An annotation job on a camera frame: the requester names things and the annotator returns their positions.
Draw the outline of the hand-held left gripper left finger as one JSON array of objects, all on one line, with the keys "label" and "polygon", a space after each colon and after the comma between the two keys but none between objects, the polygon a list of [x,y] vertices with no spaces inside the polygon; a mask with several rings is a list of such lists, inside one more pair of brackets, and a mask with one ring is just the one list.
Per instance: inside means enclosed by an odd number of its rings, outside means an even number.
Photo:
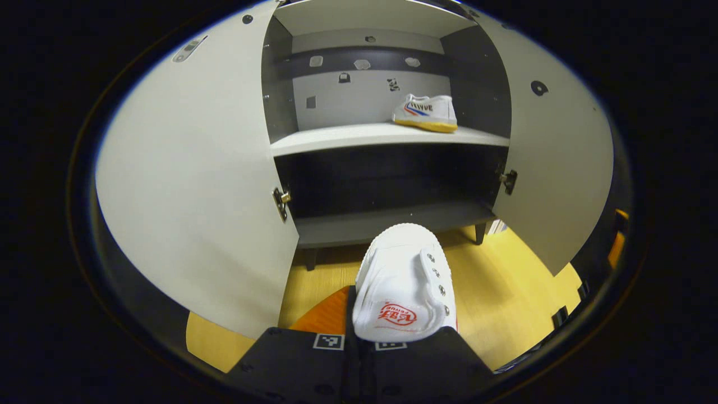
[{"label": "hand-held left gripper left finger", "polygon": [[267,328],[227,373],[253,403],[354,403],[361,349],[352,325],[356,289],[342,287],[290,328]]}]

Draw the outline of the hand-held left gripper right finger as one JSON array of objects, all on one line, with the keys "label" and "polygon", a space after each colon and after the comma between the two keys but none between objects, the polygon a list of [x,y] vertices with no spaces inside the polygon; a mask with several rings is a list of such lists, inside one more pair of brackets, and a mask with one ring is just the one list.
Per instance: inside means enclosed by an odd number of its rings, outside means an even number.
[{"label": "hand-held left gripper right finger", "polygon": [[451,327],[417,342],[361,347],[360,403],[465,403],[495,378]]}]

